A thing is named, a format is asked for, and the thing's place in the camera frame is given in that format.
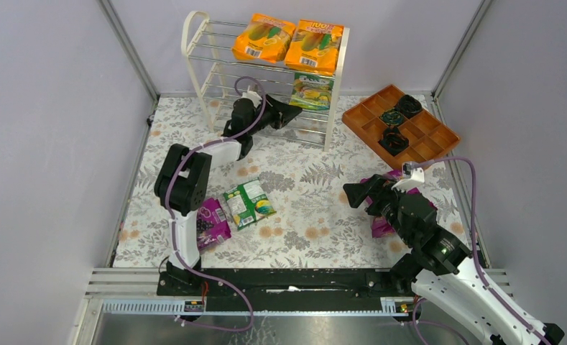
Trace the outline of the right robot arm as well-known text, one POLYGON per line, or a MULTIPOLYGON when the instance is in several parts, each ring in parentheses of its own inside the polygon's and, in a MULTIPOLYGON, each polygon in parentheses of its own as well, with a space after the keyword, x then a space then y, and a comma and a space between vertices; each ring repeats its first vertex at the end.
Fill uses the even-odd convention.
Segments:
POLYGON ((565 333, 523 310, 475 262, 473 252, 437 222, 437 210, 416 192, 418 168, 401 177, 373 175, 343 186, 349 205, 381 216, 410 248, 391 272, 414 294, 445 311, 482 344, 559 344, 565 333))

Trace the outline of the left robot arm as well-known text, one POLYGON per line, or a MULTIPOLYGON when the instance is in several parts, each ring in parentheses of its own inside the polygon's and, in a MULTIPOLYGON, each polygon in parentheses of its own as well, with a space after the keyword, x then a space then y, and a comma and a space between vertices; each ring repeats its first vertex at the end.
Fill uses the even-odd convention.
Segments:
POLYGON ((170 146, 154 191, 170 213, 172 254, 168 262, 172 267, 188 271, 200 267, 196 225, 211 168, 245 158, 253 147, 254 134, 267 127, 281 129, 302 112, 301 107, 270 95, 258 100, 256 93, 244 93, 234 102, 221 138, 193 149, 170 146))

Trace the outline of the green candy bag underneath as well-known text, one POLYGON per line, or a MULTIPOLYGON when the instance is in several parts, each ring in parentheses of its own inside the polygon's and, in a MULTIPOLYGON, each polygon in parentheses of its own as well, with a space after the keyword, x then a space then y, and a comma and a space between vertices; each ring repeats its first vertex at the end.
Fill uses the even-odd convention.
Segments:
POLYGON ((259 179, 250 180, 223 193, 238 230, 276 214, 259 179))

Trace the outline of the green Fox's candy bag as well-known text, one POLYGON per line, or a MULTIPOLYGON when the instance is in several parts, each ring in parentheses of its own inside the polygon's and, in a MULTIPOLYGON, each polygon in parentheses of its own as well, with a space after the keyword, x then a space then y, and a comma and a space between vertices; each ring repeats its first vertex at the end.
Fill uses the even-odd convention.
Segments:
POLYGON ((331 107, 333 80, 307 73, 295 73, 289 104, 313 111, 331 107))

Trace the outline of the orange mango candy bag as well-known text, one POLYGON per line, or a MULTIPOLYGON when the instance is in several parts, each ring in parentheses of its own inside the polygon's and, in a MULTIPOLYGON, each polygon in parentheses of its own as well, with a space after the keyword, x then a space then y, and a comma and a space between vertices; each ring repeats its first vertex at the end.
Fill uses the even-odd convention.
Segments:
POLYGON ((296 26, 292 22, 253 14, 231 48, 237 60, 263 60, 278 63, 285 59, 296 26))
POLYGON ((344 26, 301 19, 284 62, 288 68, 332 76, 336 71, 344 26))

